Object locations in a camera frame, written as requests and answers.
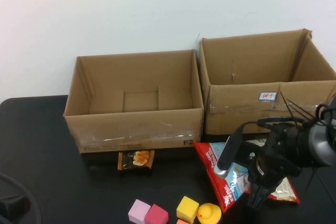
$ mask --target small snack package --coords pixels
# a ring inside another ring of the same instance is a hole
[[[152,169],[154,151],[119,152],[118,170]]]
[[[206,166],[206,171],[215,190],[219,204],[223,212],[225,212],[244,192],[249,191],[248,170],[233,162],[227,177],[219,178],[214,173],[214,167],[224,149],[225,143],[193,142],[193,144],[202,162]],[[269,198],[300,202],[288,178],[282,181]]]

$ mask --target label sticker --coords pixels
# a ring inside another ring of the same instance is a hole
[[[278,92],[262,92],[260,93],[260,101],[275,101],[277,99]]]

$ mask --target black table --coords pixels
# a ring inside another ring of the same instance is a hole
[[[151,176],[119,176],[115,153],[80,155],[62,117],[67,97],[9,99],[0,105],[0,172],[25,185],[36,197],[44,223],[129,223],[135,199],[157,204],[175,224],[176,207],[184,195],[216,203],[206,170],[193,148],[158,151]],[[336,197],[336,169],[320,176]],[[292,178],[301,204],[268,201],[258,213],[241,197],[221,223],[334,223],[336,207],[306,169]],[[0,182],[0,196],[9,194]],[[34,223],[30,211],[21,223]]]

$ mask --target white wall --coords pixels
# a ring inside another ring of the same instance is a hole
[[[0,0],[0,102],[67,94],[76,56],[307,28],[336,67],[336,0]]]

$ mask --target snack bag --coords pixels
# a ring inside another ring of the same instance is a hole
[[[222,153],[225,143],[193,142],[198,155],[206,166],[219,204],[225,212],[247,189],[249,189],[247,168],[232,163],[226,178],[219,178],[214,173],[214,167]],[[285,178],[277,190],[269,198],[299,202],[289,180]]]

